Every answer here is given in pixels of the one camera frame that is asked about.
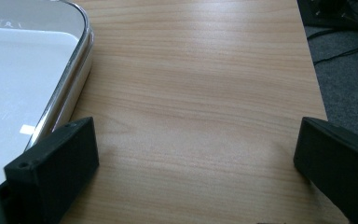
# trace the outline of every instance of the black cable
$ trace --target black cable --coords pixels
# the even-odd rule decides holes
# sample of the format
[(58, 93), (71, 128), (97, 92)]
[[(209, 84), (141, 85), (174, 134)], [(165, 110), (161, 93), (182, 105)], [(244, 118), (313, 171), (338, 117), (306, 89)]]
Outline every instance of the black cable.
[(353, 14), (356, 14), (358, 16), (358, 12), (353, 8), (353, 5), (356, 4), (356, 3), (358, 3), (358, 1), (353, 1), (352, 0), (351, 3), (348, 2), (348, 5), (350, 6), (351, 12), (353, 12)]
[(340, 53), (338, 55), (335, 55), (333, 57), (330, 57), (330, 58), (325, 58), (325, 59), (321, 59), (319, 61), (316, 61), (316, 62), (313, 62), (313, 65), (316, 66), (318, 63), (324, 63), (324, 62), (328, 62), (328, 61), (332, 61), (332, 60), (335, 60), (336, 58), (341, 58), (341, 57), (346, 57), (346, 56), (350, 56), (354, 53), (357, 53), (358, 52), (358, 48), (356, 49), (350, 49), (348, 51), (345, 51), (343, 53)]
[(344, 32), (344, 31), (353, 32), (353, 31), (358, 31), (358, 30), (349, 30), (349, 29), (343, 29), (343, 28), (335, 28), (335, 29), (323, 30), (323, 31), (317, 32), (315, 34), (309, 35), (307, 37), (307, 40), (310, 41), (313, 38), (319, 37), (321, 35), (330, 35), (330, 34), (333, 34), (333, 33)]

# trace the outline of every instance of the white plastic container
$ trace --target white plastic container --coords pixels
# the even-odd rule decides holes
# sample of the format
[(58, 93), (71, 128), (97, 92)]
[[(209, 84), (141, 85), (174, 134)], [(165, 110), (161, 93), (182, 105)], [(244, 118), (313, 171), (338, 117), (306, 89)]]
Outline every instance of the white plastic container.
[(6, 164), (71, 117), (92, 44), (73, 3), (0, 0), (0, 184)]

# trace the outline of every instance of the black device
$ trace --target black device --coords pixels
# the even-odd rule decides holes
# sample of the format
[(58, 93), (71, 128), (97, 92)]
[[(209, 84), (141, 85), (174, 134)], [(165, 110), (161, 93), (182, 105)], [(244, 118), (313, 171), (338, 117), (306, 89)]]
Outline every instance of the black device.
[(62, 126), (5, 166), (0, 223), (58, 223), (98, 166), (93, 119)]
[(297, 0), (301, 19), (307, 26), (358, 30), (347, 0)]
[(294, 163), (342, 213), (358, 224), (358, 135), (330, 122), (303, 118)]

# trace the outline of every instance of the metal edge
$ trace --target metal edge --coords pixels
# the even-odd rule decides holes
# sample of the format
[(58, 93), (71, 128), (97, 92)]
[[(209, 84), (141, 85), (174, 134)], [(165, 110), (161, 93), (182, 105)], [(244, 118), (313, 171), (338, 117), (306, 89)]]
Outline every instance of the metal edge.
[(85, 27), (79, 39), (79, 43), (66, 65), (62, 77), (48, 101), (48, 105), (38, 121), (34, 133), (24, 151), (69, 120), (91, 68), (94, 33), (90, 26), (87, 13), (82, 7), (75, 3), (65, 0), (61, 0), (60, 2), (76, 8), (83, 16)]

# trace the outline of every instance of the wooden table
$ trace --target wooden table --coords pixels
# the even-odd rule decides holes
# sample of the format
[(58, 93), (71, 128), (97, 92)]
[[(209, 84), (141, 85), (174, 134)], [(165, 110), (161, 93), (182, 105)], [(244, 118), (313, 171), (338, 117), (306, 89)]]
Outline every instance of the wooden table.
[(325, 119), (296, 0), (76, 2), (101, 166), (62, 223), (348, 223), (293, 164)]

